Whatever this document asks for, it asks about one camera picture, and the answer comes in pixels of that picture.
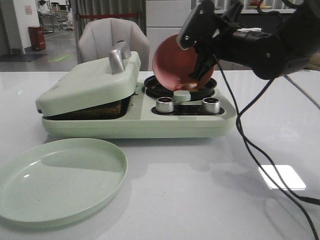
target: floor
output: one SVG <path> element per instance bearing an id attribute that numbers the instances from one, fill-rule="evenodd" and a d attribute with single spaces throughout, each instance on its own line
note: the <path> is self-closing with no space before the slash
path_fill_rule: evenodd
<path id="1" fill-rule="evenodd" d="M 78 64 L 74 34 L 66 29 L 46 33 L 46 48 L 26 53 L 46 55 L 31 62 L 0 62 L 0 72 L 69 72 Z"/>

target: silver knob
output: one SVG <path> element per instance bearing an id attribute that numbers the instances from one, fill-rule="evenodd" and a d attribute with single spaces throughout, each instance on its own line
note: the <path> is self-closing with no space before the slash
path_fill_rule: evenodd
<path id="1" fill-rule="evenodd" d="M 156 100 L 155 109 L 159 113 L 172 113 L 174 111 L 174 101 L 171 97 L 159 97 Z"/>
<path id="2" fill-rule="evenodd" d="M 220 102 L 214 97 L 202 99 L 202 110 L 208 114 L 217 114 L 220 112 Z"/>

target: table surface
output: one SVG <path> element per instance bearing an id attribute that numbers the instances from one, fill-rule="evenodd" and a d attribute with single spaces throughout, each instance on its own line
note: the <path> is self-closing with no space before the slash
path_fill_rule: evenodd
<path id="1" fill-rule="evenodd" d="M 0 73 L 0 167 L 35 146 L 58 140 L 42 127 L 36 98 L 66 72 Z M 141 72 L 143 81 L 151 72 Z M 227 71 L 242 109 L 266 84 L 251 71 Z M 230 95 L 219 72 L 213 77 Z M 291 78 L 320 102 L 320 72 Z M 245 133 L 320 198 L 320 112 L 283 77 L 242 118 Z M 0 218 L 1 240 L 311 240 L 302 212 L 269 189 L 236 131 L 217 138 L 108 139 L 127 156 L 118 194 L 102 210 L 52 229 L 28 229 Z M 258 155 L 262 164 L 266 159 Z M 320 207 L 303 203 L 320 232 Z"/>

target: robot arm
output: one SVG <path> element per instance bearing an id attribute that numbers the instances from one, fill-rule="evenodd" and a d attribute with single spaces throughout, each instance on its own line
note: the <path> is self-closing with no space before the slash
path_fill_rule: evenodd
<path id="1" fill-rule="evenodd" d="M 238 31 L 243 4 L 235 1 L 223 15 L 204 0 L 190 14 L 177 42 L 182 49 L 194 47 L 198 54 L 196 80 L 218 60 L 250 67 L 261 79 L 269 80 L 303 69 L 320 51 L 320 0 L 305 0 L 275 33 Z"/>

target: silver handle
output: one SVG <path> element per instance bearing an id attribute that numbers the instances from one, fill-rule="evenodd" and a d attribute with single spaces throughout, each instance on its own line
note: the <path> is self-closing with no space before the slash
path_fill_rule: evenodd
<path id="1" fill-rule="evenodd" d="M 118 74 L 126 71 L 123 59 L 131 57 L 131 51 L 128 43 L 120 41 L 113 46 L 109 52 L 109 61 L 112 69 L 112 74 Z"/>

